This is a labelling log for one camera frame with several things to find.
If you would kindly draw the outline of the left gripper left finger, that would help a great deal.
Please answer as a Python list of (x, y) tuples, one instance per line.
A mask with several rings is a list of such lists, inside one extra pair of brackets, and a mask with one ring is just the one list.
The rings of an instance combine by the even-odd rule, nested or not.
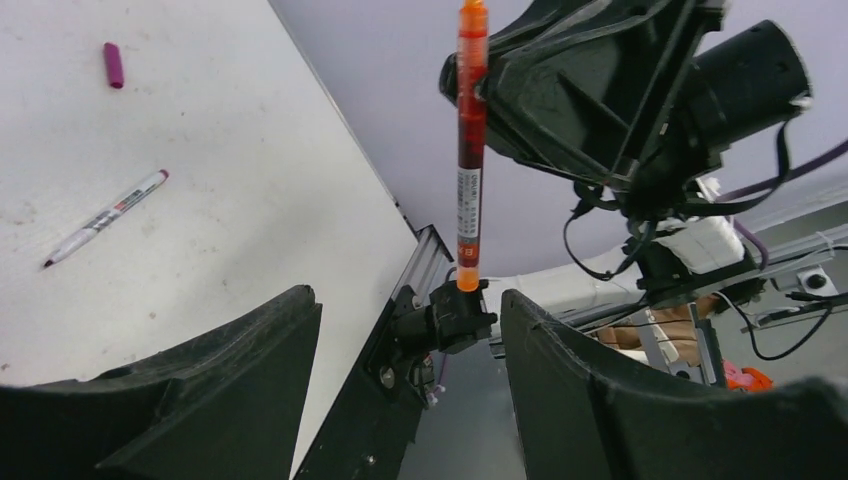
[(295, 286), (93, 380), (1, 390), (5, 479), (285, 479), (322, 307)]

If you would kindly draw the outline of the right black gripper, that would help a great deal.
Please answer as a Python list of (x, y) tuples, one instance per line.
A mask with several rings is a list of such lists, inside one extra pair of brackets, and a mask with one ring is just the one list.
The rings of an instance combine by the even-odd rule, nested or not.
[(625, 191), (649, 156), (722, 1), (534, 1), (489, 38), (487, 145)]

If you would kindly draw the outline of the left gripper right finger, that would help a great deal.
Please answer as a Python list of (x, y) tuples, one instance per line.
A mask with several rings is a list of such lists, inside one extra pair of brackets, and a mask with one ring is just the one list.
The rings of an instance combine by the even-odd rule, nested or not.
[(843, 479), (847, 383), (740, 393), (675, 377), (556, 321), (518, 291), (501, 330), (530, 479)]

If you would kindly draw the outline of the red pen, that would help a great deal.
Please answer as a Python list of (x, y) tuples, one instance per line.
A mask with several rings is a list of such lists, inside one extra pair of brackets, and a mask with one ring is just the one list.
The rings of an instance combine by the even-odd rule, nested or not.
[(476, 84), (488, 72), (488, 9), (481, 0), (459, 10), (456, 52), (458, 109), (457, 287), (479, 287), (486, 106)]

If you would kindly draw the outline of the magenta pen cap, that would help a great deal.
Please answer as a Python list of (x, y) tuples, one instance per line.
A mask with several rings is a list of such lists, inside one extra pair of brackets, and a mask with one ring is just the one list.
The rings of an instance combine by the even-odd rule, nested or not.
[(103, 60), (108, 85), (113, 89), (122, 89), (125, 77), (120, 48), (111, 42), (104, 43)]

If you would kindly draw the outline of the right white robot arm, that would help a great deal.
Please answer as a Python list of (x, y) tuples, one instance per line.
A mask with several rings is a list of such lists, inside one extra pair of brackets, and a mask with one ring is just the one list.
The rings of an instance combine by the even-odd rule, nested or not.
[[(457, 11), (460, 1), (432, 1), (433, 19), (429, 27), (422, 27), (432, 40), (430, 47), (436, 60), (455, 50)], [(491, 28), (506, 26), (530, 1), (487, 1), (491, 9)], [(698, 53), (714, 48), (732, 35), (741, 33), (743, 27), (751, 27), (757, 21), (771, 19), (780, 24), (795, 42), (807, 62), (817, 92), (816, 106), (799, 121), (792, 137), (797, 155), (797, 164), (803, 164), (828, 150), (831, 143), (847, 138), (847, 93), (843, 92), (843, 81), (847, 81), (847, 64), (830, 65), (847, 51), (847, 1), (730, 1), (724, 30), (709, 33)], [(777, 127), (772, 127), (752, 138), (737, 142), (729, 152), (723, 154), (724, 166), (707, 177), (718, 179), (722, 193), (752, 185), (773, 175), (773, 137)], [(567, 217), (567, 209), (577, 203), (571, 183), (556, 180), (550, 175), (531, 171), (513, 160), (487, 147), (484, 180), (485, 205), (483, 206), (483, 274), (491, 277), (492, 285), (485, 290), (485, 302), (489, 311), (499, 313), (502, 292), (505, 289), (522, 287), (526, 296), (540, 305), (551, 308), (566, 306), (569, 302), (548, 301), (553, 293), (571, 294), (572, 290), (588, 292), (590, 279), (585, 273), (565, 272), (571, 260), (564, 253), (561, 240), (555, 240), (555, 230), (561, 229), (558, 222)], [(740, 220), (749, 229), (764, 229), (789, 221), (801, 213), (831, 206), (836, 200), (820, 200), (816, 193), (825, 190), (829, 195), (837, 187), (847, 183), (847, 155), (830, 166), (812, 173), (806, 180), (796, 180), (777, 193), (776, 198), (764, 206), (757, 207)], [(624, 239), (623, 220), (611, 213), (591, 213), (588, 219), (580, 220), (577, 231), (569, 238), (576, 253), (594, 257), (613, 265), (611, 247), (617, 247)]]

